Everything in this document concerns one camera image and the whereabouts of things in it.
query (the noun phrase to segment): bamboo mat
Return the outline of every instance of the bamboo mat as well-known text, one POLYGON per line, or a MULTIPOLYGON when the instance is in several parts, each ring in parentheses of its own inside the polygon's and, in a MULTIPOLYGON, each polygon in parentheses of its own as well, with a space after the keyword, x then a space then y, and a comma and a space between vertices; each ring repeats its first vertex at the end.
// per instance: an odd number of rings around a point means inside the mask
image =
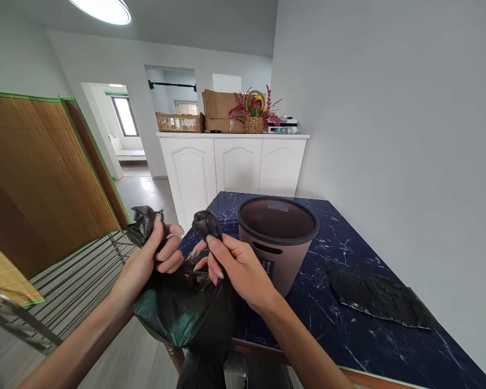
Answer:
POLYGON ((69 117, 79 134, 79 138, 83 143, 84 150, 90 159, 91 166, 95 170, 97 178, 104 189, 106 197, 112 206, 112 210, 115 213, 120 226, 123 229, 126 229, 130 223, 130 219, 127 215, 126 209, 124 208, 124 204, 120 199, 119 193, 117 192, 117 188, 112 181, 111 175, 106 168, 103 157, 97 148, 96 141, 94 140, 90 129, 88 128, 88 124, 81 113, 79 105, 77 105, 77 102, 73 98, 62 99, 62 103, 64 104, 69 117))
POLYGON ((0 95, 0 251, 31 276, 119 229, 61 101, 0 95))
POLYGON ((0 251, 0 294, 22 306, 42 303, 45 299, 0 251))

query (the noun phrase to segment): hand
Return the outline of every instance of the hand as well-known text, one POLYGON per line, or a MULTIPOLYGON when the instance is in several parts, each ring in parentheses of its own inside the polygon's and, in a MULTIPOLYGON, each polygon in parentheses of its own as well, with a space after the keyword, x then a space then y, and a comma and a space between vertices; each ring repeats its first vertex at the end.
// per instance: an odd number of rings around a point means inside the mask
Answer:
POLYGON ((166 245, 155 253, 165 234, 183 234, 184 229, 179 225, 168 224, 164 231, 164 224, 160 218, 155 219, 153 233, 150 235, 142 249, 136 248, 126 261, 119 278, 115 282, 110 296, 121 308, 133 309, 133 304, 139 296, 144 285, 149 280, 153 268, 160 273, 173 273, 184 262, 184 256, 177 250, 180 237, 172 236, 166 245))
MULTIPOLYGON (((211 252, 207 258, 203 258, 196 265, 197 269, 208 263, 209 278, 216 285, 219 278, 223 279, 217 259, 225 268, 236 292, 243 297, 250 308, 262 314, 274 304, 275 299, 280 295, 248 243, 240 242, 225 234, 223 234, 223 242, 210 235, 207 236, 207 240, 211 252)), ((207 244, 202 240, 194 250, 200 251, 206 246, 207 244)))

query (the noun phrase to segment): trash can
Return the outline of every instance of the trash can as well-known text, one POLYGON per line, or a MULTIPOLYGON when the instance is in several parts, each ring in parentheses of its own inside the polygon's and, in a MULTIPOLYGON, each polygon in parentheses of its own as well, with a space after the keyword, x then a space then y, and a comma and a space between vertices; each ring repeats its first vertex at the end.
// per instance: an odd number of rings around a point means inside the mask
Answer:
POLYGON ((292 288, 319 221, 308 208, 277 196, 259 196, 238 208, 239 238, 250 244, 275 288, 292 288))

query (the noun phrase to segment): plastic bag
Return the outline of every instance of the plastic bag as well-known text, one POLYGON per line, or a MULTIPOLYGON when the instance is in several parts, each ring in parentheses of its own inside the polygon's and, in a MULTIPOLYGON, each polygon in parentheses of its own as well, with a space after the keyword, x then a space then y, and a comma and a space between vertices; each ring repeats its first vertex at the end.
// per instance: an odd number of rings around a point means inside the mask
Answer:
MULTIPOLYGON (((145 243, 152 232, 151 218, 154 221, 161 212, 145 206, 134 210, 138 212, 136 223, 130 225, 127 235, 135 244, 145 243)), ((216 216, 208 211, 195 214, 193 229, 202 239, 208 234, 222 238, 216 216)), ((180 388, 225 387, 223 364, 230 350, 237 294, 224 269, 225 279, 216 286, 207 271, 193 271, 208 253, 203 250, 188 256, 173 274, 153 271, 134 306, 135 315, 154 338, 189 350, 177 385, 180 388)))
MULTIPOLYGON (((164 229, 166 228, 164 223, 164 213, 163 210, 153 211, 153 209, 147 205, 136 206, 133 207, 132 210, 135 211, 135 217, 133 218, 135 223, 128 224, 128 227, 126 228, 126 236, 137 247, 142 248, 153 232, 155 219, 157 217, 159 217, 160 221, 164 224, 164 229)), ((157 248, 157 252, 162 250, 162 247, 166 245, 166 236, 167 235, 164 233, 164 237, 157 248)))
POLYGON ((331 286, 340 303, 406 327, 431 330, 437 320, 412 289, 388 278, 343 270, 328 271, 331 286))

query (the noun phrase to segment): cardboard box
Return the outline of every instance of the cardboard box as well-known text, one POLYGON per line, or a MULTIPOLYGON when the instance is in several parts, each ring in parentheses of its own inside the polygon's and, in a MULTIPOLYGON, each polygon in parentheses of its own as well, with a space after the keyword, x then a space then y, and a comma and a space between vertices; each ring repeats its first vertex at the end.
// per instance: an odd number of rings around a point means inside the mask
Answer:
POLYGON ((203 132, 204 114, 175 115, 156 112, 160 132, 203 132))
POLYGON ((244 133, 244 123, 237 119, 210 119, 205 118, 205 129, 220 130, 223 133, 244 133))
POLYGON ((233 93, 206 89, 201 96, 204 101, 205 117, 209 119, 228 119, 229 111, 238 104, 233 93))

